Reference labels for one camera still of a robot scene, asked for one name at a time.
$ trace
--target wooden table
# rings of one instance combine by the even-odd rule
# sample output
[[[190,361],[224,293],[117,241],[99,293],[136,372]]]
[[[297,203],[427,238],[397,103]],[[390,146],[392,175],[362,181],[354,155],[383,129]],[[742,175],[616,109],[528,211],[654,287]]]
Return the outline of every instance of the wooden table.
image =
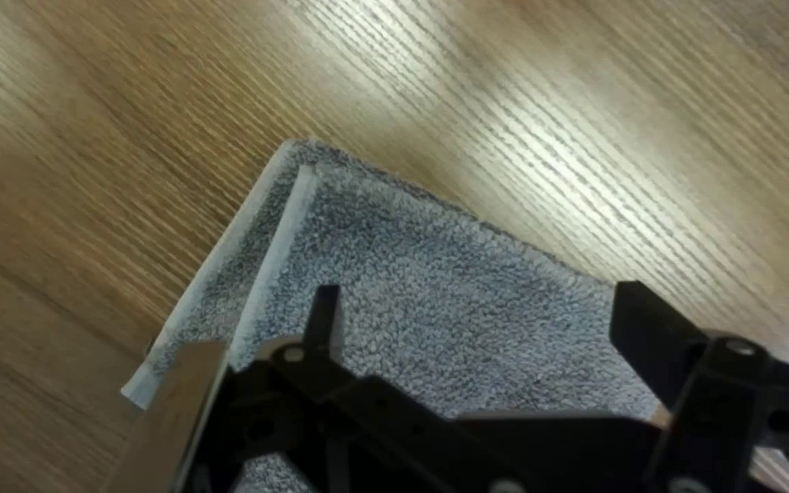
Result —
[[[789,0],[0,0],[0,491],[103,483],[288,138],[789,357]]]

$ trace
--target wood grain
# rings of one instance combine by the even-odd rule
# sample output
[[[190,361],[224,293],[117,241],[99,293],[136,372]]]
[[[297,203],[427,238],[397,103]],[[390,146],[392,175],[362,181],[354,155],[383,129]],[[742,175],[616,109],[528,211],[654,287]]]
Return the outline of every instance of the wood grain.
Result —
[[[0,0],[0,491],[99,489],[288,138],[789,357],[789,0]]]

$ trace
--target gray towel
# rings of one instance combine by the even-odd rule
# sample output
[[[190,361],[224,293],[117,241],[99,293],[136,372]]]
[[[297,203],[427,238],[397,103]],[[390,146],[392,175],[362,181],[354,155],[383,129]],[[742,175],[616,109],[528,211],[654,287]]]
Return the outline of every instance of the gray towel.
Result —
[[[301,335],[329,282],[343,287],[343,364],[444,416],[654,407],[607,344],[612,286],[318,144],[275,155],[123,396],[146,408],[190,341],[231,341],[231,364],[247,368],[265,341]],[[291,491],[279,470],[247,472]]]

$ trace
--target black mechanical part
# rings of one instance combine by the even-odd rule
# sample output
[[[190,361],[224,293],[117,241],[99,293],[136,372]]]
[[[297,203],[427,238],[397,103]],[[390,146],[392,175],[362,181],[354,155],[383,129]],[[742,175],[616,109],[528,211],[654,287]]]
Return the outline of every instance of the black mechanical part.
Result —
[[[670,408],[669,431],[625,416],[440,420],[340,368],[336,320],[340,287],[318,287],[305,344],[224,379],[190,491],[231,491],[244,460],[277,453],[332,493],[723,493],[766,491],[749,478],[753,448],[789,456],[789,364],[699,333],[639,282],[616,287],[612,341]]]

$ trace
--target screw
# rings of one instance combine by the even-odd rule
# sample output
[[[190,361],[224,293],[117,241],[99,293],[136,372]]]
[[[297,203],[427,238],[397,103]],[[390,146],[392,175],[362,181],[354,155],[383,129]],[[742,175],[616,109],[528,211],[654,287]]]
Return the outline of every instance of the screw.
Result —
[[[525,493],[525,489],[517,485],[514,479],[502,478],[502,479],[494,479],[488,493]]]
[[[757,348],[750,344],[744,344],[744,341],[725,341],[725,348],[732,355],[739,355],[739,357],[753,357],[757,355]]]
[[[284,348],[284,355],[281,355],[284,361],[305,361],[305,357],[306,357],[306,352],[297,348],[297,346]]]
[[[699,479],[694,478],[673,478],[669,483],[669,493],[710,493],[707,485],[701,485]]]

